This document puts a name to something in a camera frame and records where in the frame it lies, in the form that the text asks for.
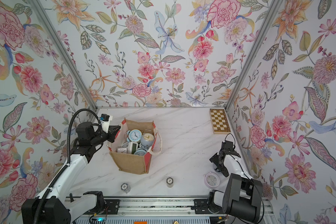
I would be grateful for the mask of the pink round alarm clock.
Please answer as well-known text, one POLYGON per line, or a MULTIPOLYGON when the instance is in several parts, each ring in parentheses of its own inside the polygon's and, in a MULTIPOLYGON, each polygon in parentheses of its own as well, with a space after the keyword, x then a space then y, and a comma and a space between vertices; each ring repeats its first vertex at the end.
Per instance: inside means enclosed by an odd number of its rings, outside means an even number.
POLYGON ((220 185, 220 179, 216 173, 209 172, 204 175, 204 184, 210 189, 215 189, 220 185))

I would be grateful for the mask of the small white square clock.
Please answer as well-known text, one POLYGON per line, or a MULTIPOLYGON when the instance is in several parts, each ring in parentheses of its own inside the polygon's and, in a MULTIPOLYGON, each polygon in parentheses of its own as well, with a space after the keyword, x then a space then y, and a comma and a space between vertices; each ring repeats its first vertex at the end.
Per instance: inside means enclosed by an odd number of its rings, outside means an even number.
POLYGON ((116 152, 126 154, 127 153, 127 148, 126 147, 118 148, 116 152))

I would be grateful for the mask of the white digital clock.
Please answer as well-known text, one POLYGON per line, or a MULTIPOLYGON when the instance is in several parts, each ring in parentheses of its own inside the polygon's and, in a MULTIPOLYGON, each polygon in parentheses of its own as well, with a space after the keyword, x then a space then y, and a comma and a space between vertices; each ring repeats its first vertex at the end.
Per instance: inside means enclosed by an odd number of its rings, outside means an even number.
POLYGON ((138 148, 139 148, 139 143, 131 141, 128 143, 127 153, 133 155, 138 148))

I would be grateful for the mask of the light blue twin bell clock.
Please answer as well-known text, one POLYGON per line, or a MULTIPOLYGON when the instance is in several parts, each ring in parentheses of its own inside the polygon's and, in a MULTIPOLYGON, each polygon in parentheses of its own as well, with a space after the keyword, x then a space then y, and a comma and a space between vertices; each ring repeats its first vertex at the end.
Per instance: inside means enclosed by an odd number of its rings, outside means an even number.
POLYGON ((142 132, 139 129, 133 129, 127 131, 127 141, 140 143, 142 138, 142 132))

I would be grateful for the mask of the mint round alarm clock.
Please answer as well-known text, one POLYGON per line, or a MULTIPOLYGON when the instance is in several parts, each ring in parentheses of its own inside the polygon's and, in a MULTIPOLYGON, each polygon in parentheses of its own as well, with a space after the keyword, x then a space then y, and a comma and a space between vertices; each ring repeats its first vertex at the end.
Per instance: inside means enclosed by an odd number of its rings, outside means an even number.
POLYGON ((134 152, 134 155, 138 155, 138 156, 144 156, 147 153, 146 150, 144 149, 138 149, 134 152))

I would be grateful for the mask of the grey round alarm clock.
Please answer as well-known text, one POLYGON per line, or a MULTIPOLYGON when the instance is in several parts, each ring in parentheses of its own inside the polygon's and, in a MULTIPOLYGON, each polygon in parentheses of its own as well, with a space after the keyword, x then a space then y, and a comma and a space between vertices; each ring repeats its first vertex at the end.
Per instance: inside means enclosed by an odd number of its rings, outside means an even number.
POLYGON ((148 149, 150 148, 155 141, 155 135, 152 130, 145 130, 141 136, 141 148, 148 149))

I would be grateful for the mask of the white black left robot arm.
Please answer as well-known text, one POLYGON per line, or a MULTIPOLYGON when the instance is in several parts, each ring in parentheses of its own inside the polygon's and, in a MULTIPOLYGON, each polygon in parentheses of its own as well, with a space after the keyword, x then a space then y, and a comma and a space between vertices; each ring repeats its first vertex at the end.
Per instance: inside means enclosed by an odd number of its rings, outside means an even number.
POLYGON ((34 199, 26 200, 21 208, 25 224, 70 224, 87 212, 102 213, 107 205, 101 191, 88 191, 78 200, 66 203, 66 197, 81 171, 89 164, 94 154, 105 142, 115 142, 120 126, 112 126, 113 117, 108 114, 91 113, 96 123, 80 123, 75 131, 77 138, 71 141, 71 130, 76 117, 84 112, 80 109, 70 120, 67 131, 66 162, 53 180, 34 199))

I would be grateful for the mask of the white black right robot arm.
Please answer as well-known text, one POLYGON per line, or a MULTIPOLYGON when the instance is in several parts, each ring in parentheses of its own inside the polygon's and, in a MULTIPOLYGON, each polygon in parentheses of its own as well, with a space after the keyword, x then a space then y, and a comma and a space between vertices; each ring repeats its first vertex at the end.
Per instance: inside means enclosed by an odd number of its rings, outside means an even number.
POLYGON ((222 211, 246 224, 263 221, 263 185, 248 174, 242 166, 242 158, 231 141, 223 141, 219 152, 210 158, 216 171, 228 178, 225 191, 213 190, 207 199, 211 212, 222 211))

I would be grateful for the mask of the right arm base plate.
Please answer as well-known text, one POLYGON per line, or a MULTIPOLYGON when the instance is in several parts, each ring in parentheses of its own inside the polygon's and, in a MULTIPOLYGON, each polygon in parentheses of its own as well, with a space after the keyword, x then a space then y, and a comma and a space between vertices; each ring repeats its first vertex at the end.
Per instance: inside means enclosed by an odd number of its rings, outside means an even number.
POLYGON ((223 214, 222 208, 213 205, 212 203, 208 202, 208 199, 194 199, 194 205, 191 207, 191 210, 195 212, 195 214, 202 215, 214 215, 214 214, 223 214))

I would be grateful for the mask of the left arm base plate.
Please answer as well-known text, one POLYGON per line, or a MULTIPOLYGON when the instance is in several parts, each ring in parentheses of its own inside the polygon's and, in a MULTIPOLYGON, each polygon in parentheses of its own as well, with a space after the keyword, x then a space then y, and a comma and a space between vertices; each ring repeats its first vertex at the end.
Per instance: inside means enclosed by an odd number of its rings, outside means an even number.
POLYGON ((117 215, 119 210, 119 199, 105 199, 105 201, 101 201, 98 203, 98 206, 95 208, 88 210, 85 215, 93 215, 93 214, 105 214, 105 215, 117 215))

